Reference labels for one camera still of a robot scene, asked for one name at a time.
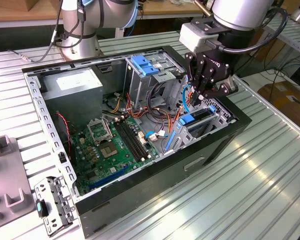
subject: cable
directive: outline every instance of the cable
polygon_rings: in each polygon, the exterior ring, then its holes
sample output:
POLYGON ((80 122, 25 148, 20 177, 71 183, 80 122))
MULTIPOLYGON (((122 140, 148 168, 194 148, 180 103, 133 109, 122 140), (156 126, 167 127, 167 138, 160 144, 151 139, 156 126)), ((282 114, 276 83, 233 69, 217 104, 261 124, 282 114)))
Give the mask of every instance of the cable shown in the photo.
POLYGON ((81 43, 81 41, 82 41, 82 39, 83 39, 83 37, 84 37, 84 28, 85 28, 85 22, 83 21, 83 22, 81 22, 81 33, 80 33, 80 38, 79 38, 79 40, 78 40, 75 44, 70 45, 70 46, 61 46, 61 45, 57 45, 57 44, 54 44, 54 45, 55 45, 56 47, 62 48, 62 49, 71 49, 71 48, 77 46, 79 43, 81 43))
POLYGON ((251 63, 254 61, 255 56, 258 54, 259 50, 260 50, 260 48, 259 48, 257 51, 255 51, 254 54, 253 54, 252 56, 250 56, 250 58, 249 58, 247 61, 245 61, 245 62, 244 62, 237 70, 235 70, 235 71, 234 71, 234 74, 238 73, 239 70, 242 69, 242 68, 243 68, 250 60, 252 60, 252 61, 249 63, 249 64, 251 64, 251 63))
POLYGON ((281 71, 285 68, 286 65, 288 65, 289 63, 293 62, 294 60, 296 60, 296 59, 298 59, 298 58, 300 58, 300 55, 298 55, 298 56, 292 58, 291 60, 287 61, 287 62, 280 68, 280 70, 275 74, 275 77, 274 77, 274 80, 273 80, 272 86, 271 86, 270 95, 269 95, 269 98, 268 98, 268 102, 269 102, 269 103, 271 102, 272 93, 273 93, 273 91, 274 91, 274 86, 275 86, 275 83, 276 83, 276 79, 277 79, 277 77, 278 77, 278 75, 279 75, 279 72, 281 72, 281 71))
POLYGON ((147 139, 151 134, 155 134, 155 132, 154 131, 147 132, 147 134, 145 135, 145 138, 147 139))
POLYGON ((48 55, 51 47, 53 46, 55 40, 56 40, 56 36, 57 36, 57 31, 58 31, 58 25, 59 25, 59 19, 60 19, 60 13, 61 13, 61 9, 62 9, 62 4, 63 4, 64 0, 61 0, 60 1, 60 4, 59 4, 59 9, 58 9, 58 12, 57 12, 57 17, 56 17, 56 23, 55 23, 55 26, 54 26, 54 30, 53 30, 53 34, 52 34, 52 37, 51 37, 51 41, 50 41, 50 44, 48 46, 48 49, 46 50, 46 52, 44 53, 44 55, 39 59, 39 60, 33 60, 31 59, 30 57, 26 56, 26 55, 23 55, 21 53, 18 53, 14 50, 10 50, 8 49, 7 51, 8 52, 12 52, 12 53, 15 53, 17 54, 18 56, 20 56, 23 60, 26 60, 30 63, 40 63, 42 62, 43 59, 46 58, 46 56, 48 55))
POLYGON ((69 132, 69 127, 68 127, 68 123, 67 120, 64 118, 64 116, 62 116, 59 112, 56 113, 60 118, 62 118, 64 124, 65 124, 65 128, 66 128, 66 134, 68 136, 68 145, 69 145, 69 154, 70 154, 70 150, 71 150, 71 145, 70 145, 70 132, 69 132))
POLYGON ((187 106, 187 103, 186 103, 186 90, 187 90, 187 88, 189 88, 189 87, 191 87, 190 84, 187 85, 187 86, 185 86, 185 87, 183 88, 183 91, 182 91, 182 104, 183 104, 184 109, 186 110, 187 113, 190 112, 190 110, 189 110, 189 108, 188 108, 188 106, 187 106))
POLYGON ((288 13, 287 13, 286 10, 284 10, 281 7, 276 7, 274 9, 275 9, 275 11, 277 13, 280 13, 282 15, 282 21, 281 21, 280 26, 278 27, 278 29, 269 38, 263 40, 262 42, 254 45, 254 46, 250 46, 250 47, 247 47, 247 48, 234 49, 234 48, 227 48, 227 47, 224 47, 224 46, 220 46, 219 50, 221 52, 224 52, 224 53, 227 53, 227 54, 244 54, 244 53, 248 53, 248 52, 257 50, 257 49, 259 49, 259 48, 267 45, 273 39, 276 39, 277 36, 279 36, 279 34, 283 31, 283 29, 287 25, 287 22, 288 22, 288 13))
POLYGON ((279 55, 279 53, 285 48, 285 46, 286 46, 286 44, 284 44, 281 48, 280 48, 280 50, 274 55, 274 57, 273 58, 271 58, 271 60, 266 64, 266 59, 267 59, 267 56, 268 56, 268 54, 269 54, 269 52, 270 52, 270 50, 267 52, 267 54, 266 54, 266 56, 265 56, 265 58, 264 58, 264 64, 263 64, 263 66, 264 66, 264 69, 266 69, 266 67, 279 55))
POLYGON ((74 32, 74 30, 78 27, 79 23, 80 23, 80 20, 78 18, 76 20, 74 27, 70 30, 70 32, 66 33, 65 39, 67 39, 74 32))
POLYGON ((129 32, 129 34, 127 35, 127 37, 129 37, 129 36, 132 34, 132 32, 134 31, 134 29, 135 29, 135 24, 136 24, 136 23, 133 24, 132 29, 131 29, 131 31, 129 32))

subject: green motherboard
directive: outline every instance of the green motherboard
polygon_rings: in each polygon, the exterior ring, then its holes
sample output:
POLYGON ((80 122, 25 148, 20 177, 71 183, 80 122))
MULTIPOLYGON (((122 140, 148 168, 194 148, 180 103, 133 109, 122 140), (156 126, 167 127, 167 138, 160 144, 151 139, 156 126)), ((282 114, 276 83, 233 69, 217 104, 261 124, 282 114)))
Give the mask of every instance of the green motherboard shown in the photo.
POLYGON ((145 133, 131 116, 120 124, 124 125, 125 131, 119 123, 106 124, 99 120, 98 123, 71 135, 72 147, 75 148, 75 164, 72 165, 81 196, 159 157, 150 142, 145 143, 145 138, 140 139, 140 135, 144 136, 145 133), (146 157, 136 157, 132 140, 138 141, 139 148, 142 148, 139 150, 146 153, 146 157))

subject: yellow wire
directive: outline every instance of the yellow wire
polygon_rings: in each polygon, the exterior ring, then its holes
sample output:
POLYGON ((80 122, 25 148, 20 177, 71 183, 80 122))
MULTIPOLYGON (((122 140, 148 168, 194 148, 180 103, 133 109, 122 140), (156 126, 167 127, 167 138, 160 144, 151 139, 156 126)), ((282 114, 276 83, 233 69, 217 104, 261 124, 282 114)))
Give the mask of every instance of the yellow wire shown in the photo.
POLYGON ((161 108, 155 108, 155 109, 165 112, 166 116, 168 117, 168 133, 170 133, 170 115, 169 115, 169 113, 167 113, 165 110, 163 110, 161 108))
POLYGON ((118 103, 116 104, 116 107, 114 110, 112 110, 110 113, 114 114, 119 110, 119 105, 120 105, 120 98, 118 98, 118 103))

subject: blue clip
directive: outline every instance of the blue clip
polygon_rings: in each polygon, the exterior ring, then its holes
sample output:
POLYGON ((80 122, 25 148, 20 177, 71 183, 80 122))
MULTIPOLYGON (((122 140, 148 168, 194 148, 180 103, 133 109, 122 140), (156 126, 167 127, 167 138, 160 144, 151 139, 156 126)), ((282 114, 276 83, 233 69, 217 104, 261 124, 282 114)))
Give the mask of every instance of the blue clip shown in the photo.
POLYGON ((215 113, 217 111, 216 107, 213 105, 210 105, 209 108, 210 108, 210 111, 213 113, 215 113))
POLYGON ((142 55, 132 56, 131 60, 144 76, 157 74, 159 72, 159 69, 155 68, 150 61, 142 55))
POLYGON ((182 126, 186 125, 186 122, 182 118, 179 119, 179 122, 181 123, 182 126))
POLYGON ((182 116, 180 118, 180 120, 182 120, 184 122, 184 124, 182 124, 182 125, 185 125, 185 124, 193 122, 195 119, 192 115, 188 114, 188 115, 182 116))

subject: metal work table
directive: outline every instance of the metal work table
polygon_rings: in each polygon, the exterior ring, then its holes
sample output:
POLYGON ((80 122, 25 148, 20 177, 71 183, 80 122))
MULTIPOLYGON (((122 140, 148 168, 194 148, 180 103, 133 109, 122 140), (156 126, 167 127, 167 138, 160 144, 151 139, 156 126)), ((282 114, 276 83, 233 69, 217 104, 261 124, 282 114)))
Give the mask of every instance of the metal work table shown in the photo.
MULTIPOLYGON (((171 45, 188 50, 176 32, 100 41, 105 54, 171 45)), ((26 49, 40 57, 46 47, 26 49)), ((63 61, 56 48, 43 64, 63 61)), ((0 135, 17 138, 30 187, 58 176, 21 68, 0 52, 0 135)), ((300 235, 300 129, 240 79, 229 98, 252 123, 217 160, 108 225, 89 239, 297 239, 300 235)), ((0 228, 0 239, 49 239, 36 211, 0 228)), ((79 221, 52 239, 82 240, 79 221)))
MULTIPOLYGON (((281 23, 281 16, 276 16, 264 29, 269 32, 273 33, 276 29, 278 29, 281 23)), ((277 37, 293 49, 300 52, 300 24, 289 19, 284 30, 281 34, 277 37)))

